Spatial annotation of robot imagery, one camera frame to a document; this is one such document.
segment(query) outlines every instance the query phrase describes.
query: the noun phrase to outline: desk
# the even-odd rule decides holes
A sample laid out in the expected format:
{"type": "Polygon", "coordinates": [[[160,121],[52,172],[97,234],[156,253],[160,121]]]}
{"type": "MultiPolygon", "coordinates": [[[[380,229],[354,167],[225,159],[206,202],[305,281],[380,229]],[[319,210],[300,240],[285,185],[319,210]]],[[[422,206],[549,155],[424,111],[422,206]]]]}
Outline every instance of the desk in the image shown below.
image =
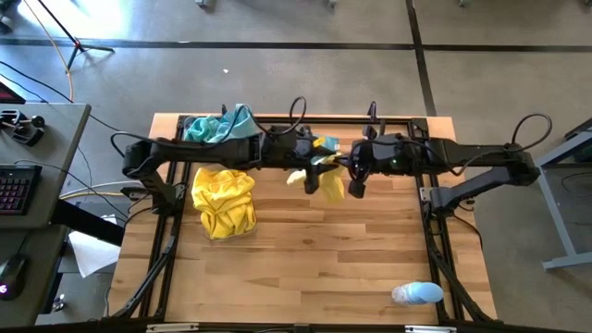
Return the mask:
{"type": "MultiPolygon", "coordinates": [[[[179,114],[156,114],[151,137],[173,138],[179,114]]],[[[454,139],[451,118],[427,119],[433,137],[454,139]]],[[[361,138],[360,125],[313,125],[314,133],[340,138],[348,151],[361,138]]],[[[396,126],[387,126],[387,132],[396,126]]],[[[198,166],[193,165],[191,177],[198,166]]],[[[180,179],[178,166],[177,178],[180,179]]],[[[165,177],[167,165],[159,168],[165,177]]],[[[429,280],[426,243],[413,178],[373,175],[362,200],[325,203],[285,185],[288,172],[250,171],[258,227],[244,238],[210,242],[200,214],[186,201],[166,321],[318,324],[436,324],[435,306],[398,306],[390,291],[429,280]]],[[[349,177],[343,174],[347,187],[349,177]]],[[[463,181],[439,177],[442,186],[463,181]]],[[[149,201],[138,204],[142,209],[149,201]]],[[[457,214],[474,223],[464,211],[457,214]]],[[[121,308],[143,280],[157,216],[142,213],[123,240],[109,301],[121,308]]],[[[486,314],[496,312],[479,239],[467,226],[449,223],[457,276],[486,314]]],[[[150,315],[161,281],[154,284],[150,315]]],[[[451,313],[450,294],[445,296],[451,313]]]]}
{"type": "MultiPolygon", "coordinates": [[[[19,159],[29,159],[69,169],[91,113],[88,105],[0,105],[0,109],[17,109],[27,117],[42,116],[46,123],[46,133],[33,147],[14,142],[2,131],[0,163],[12,164],[19,159]]],[[[0,224],[3,225],[0,229],[1,262],[17,251],[27,234],[26,230],[7,229],[6,226],[14,225],[18,228],[20,222],[31,219],[49,222],[65,179],[64,172],[44,166],[42,180],[38,184],[28,214],[0,217],[0,224]]],[[[26,287],[16,300],[0,302],[0,327],[29,326],[35,323],[56,274],[66,231],[65,227],[58,225],[31,231],[22,250],[29,256],[26,287]]]]}

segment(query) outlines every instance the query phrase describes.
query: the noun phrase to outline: teal towel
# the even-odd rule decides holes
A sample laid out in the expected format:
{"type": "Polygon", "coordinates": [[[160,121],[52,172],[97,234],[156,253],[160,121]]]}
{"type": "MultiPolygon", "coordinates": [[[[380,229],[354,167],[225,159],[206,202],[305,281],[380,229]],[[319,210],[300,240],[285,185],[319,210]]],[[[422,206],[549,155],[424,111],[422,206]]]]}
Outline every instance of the teal towel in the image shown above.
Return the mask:
{"type": "MultiPolygon", "coordinates": [[[[234,117],[237,115],[239,108],[242,105],[236,104],[234,111],[228,111],[222,118],[217,119],[213,116],[208,117],[189,117],[185,124],[191,123],[185,129],[185,141],[189,142],[208,142],[216,143],[222,140],[228,130],[234,117]]],[[[240,111],[232,131],[227,136],[227,139],[240,139],[255,135],[259,132],[259,128],[255,125],[253,117],[251,116],[251,108],[244,105],[243,110],[240,111]]]]}

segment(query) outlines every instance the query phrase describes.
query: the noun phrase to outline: gray desk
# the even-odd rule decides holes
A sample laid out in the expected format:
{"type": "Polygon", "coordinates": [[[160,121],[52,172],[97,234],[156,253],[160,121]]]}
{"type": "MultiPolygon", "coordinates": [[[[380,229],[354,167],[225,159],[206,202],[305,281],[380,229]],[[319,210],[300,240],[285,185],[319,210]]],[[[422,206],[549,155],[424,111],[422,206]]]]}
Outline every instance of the gray desk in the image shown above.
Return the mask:
{"type": "MultiPolygon", "coordinates": [[[[68,170],[80,141],[91,108],[88,105],[30,104],[0,105],[0,110],[17,109],[27,117],[43,116],[46,133],[32,148],[14,142],[7,134],[0,136],[0,163],[30,159],[68,170]]],[[[66,174],[43,167],[42,181],[35,193],[43,200],[34,200],[29,213],[21,217],[0,217],[0,223],[19,222],[19,218],[39,218],[49,221],[66,174]]],[[[22,253],[29,256],[26,287],[14,301],[0,302],[0,327],[30,326],[35,323],[48,289],[56,273],[57,260],[66,236],[66,227],[49,226],[31,231],[22,253]]],[[[0,228],[0,261],[17,251],[27,230],[0,228]]]]}

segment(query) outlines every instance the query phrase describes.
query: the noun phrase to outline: keyboard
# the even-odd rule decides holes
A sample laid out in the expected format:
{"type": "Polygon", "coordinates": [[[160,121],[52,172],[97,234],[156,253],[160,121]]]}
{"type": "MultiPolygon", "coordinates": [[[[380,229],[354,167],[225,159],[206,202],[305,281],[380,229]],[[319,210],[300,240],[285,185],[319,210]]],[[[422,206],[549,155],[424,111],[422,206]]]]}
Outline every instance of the keyboard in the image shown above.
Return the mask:
{"type": "Polygon", "coordinates": [[[41,177],[40,166],[0,165],[0,216],[24,216],[41,177]]]}

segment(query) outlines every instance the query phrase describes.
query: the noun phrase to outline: plastic bottle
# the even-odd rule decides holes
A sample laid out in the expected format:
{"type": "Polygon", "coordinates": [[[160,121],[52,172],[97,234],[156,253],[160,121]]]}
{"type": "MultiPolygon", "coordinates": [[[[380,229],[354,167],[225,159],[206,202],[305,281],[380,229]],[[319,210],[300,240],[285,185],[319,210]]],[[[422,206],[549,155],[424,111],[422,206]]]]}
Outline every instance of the plastic bottle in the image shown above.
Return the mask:
{"type": "Polygon", "coordinates": [[[397,304],[416,305],[439,302],[444,296],[442,288],[432,282],[411,282],[392,290],[392,300],[397,304]]]}

